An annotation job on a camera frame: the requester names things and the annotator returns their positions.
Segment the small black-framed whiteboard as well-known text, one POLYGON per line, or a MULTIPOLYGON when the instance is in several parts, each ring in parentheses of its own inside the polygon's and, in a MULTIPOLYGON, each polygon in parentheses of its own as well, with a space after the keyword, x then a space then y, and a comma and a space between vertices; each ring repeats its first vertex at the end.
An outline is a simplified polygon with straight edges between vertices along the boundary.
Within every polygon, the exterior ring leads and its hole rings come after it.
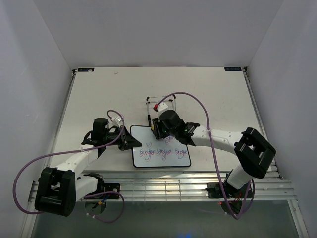
POLYGON ((184 168, 191 166, 188 146, 174 137, 157 140, 149 126, 132 125, 130 134, 142 143, 132 149, 135 168, 184 168))

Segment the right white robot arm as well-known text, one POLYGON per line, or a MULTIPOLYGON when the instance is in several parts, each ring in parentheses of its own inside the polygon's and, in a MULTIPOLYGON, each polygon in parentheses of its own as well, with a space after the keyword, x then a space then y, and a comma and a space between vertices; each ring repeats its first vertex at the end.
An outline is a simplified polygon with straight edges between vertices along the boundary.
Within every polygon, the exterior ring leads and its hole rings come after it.
POLYGON ((194 122, 184 122, 174 110, 167 110, 152 119, 152 132, 157 140, 174 137, 184 145, 211 147, 234 154, 240 165, 224 182, 224 192, 235 197, 251 179, 265 177, 276 149, 254 128, 243 132, 208 130, 194 122))

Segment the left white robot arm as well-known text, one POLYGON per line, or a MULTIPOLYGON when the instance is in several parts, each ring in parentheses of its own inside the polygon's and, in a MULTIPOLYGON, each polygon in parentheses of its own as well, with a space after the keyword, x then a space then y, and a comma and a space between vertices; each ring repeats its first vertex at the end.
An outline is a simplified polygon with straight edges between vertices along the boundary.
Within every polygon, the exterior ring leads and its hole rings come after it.
POLYGON ((118 199, 117 184, 111 187, 104 182, 101 175, 83 172, 102 155, 107 144, 116 145, 121 151, 142 146, 122 123, 117 121, 109 126, 108 119, 95 119, 92 130, 83 138, 79 152, 54 168, 43 169, 39 178, 35 209, 69 216, 75 203, 85 196, 98 199, 99 204, 107 199, 118 199))

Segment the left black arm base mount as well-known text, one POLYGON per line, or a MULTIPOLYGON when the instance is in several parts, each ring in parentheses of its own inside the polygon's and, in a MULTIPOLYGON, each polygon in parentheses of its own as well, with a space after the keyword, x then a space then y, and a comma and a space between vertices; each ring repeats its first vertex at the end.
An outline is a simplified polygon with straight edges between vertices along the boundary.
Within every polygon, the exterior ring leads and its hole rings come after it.
POLYGON ((102 185, 102 192, 110 192, 101 196, 102 200, 107 199, 119 199, 120 196, 115 194, 120 193, 120 184, 119 183, 105 183, 102 185))

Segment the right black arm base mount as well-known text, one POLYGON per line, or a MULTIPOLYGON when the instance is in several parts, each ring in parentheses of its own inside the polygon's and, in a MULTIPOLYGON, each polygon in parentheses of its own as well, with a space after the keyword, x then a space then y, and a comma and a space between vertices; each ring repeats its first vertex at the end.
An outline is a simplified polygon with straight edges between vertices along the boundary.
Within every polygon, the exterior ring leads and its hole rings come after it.
MULTIPOLYGON (((223 183, 223 188, 227 198, 242 198, 247 194, 247 198, 251 198, 253 196, 252 189, 250 188, 247 191, 247 184, 242 186, 240 189, 235 189, 233 186, 228 183, 223 183)), ((223 194, 220 188, 219 183, 208 183, 207 188, 205 189, 208 192, 208 198, 223 198, 223 194)))

